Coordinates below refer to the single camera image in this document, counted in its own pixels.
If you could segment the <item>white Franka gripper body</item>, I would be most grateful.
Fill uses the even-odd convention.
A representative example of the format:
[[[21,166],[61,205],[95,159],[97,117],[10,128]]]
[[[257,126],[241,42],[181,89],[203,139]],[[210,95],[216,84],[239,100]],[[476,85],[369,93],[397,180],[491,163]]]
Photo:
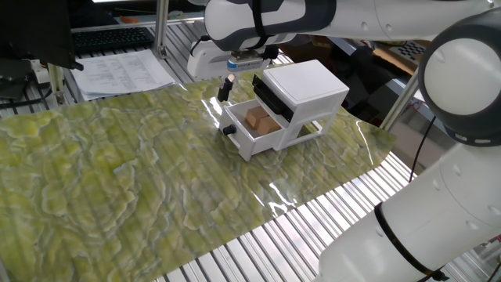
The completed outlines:
[[[187,70],[196,80],[238,75],[246,71],[265,69],[272,59],[264,59],[264,49],[222,51],[212,40],[194,42],[190,50]]]

